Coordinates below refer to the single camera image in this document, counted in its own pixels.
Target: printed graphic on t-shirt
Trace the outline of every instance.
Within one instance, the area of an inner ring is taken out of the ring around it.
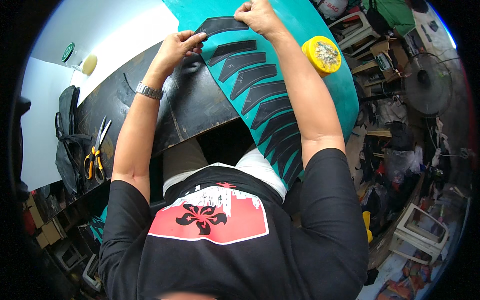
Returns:
[[[187,193],[159,210],[149,235],[177,240],[232,244],[268,234],[262,201],[255,195],[218,183]]]

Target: wristwatch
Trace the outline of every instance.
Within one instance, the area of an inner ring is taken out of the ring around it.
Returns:
[[[141,81],[138,83],[135,92],[157,100],[160,100],[163,96],[162,90],[146,86]]]

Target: black t-shirt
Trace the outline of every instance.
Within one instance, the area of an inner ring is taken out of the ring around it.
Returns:
[[[110,187],[99,273],[112,300],[165,291],[218,299],[355,299],[367,279],[368,241],[345,155],[315,154],[300,196],[302,228],[262,181],[208,167],[168,190],[150,216],[132,185]]]

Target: green round sign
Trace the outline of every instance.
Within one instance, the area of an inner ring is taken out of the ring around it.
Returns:
[[[74,48],[75,48],[75,43],[71,42],[63,52],[63,56],[61,57],[62,62],[66,62],[70,58],[70,55],[72,55]]]

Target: scissors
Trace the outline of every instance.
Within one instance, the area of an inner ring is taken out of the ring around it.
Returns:
[[[95,167],[95,179],[98,183],[103,183],[105,181],[105,172],[103,170],[102,163],[100,162],[100,145],[102,144],[103,138],[105,137],[105,134],[112,123],[112,120],[108,121],[105,128],[103,128],[106,119],[107,116],[105,115],[103,117],[102,125],[98,130],[98,135],[96,136],[95,146],[92,147],[92,152],[89,153],[84,160],[85,177],[87,177],[87,179],[91,179],[92,171]]]

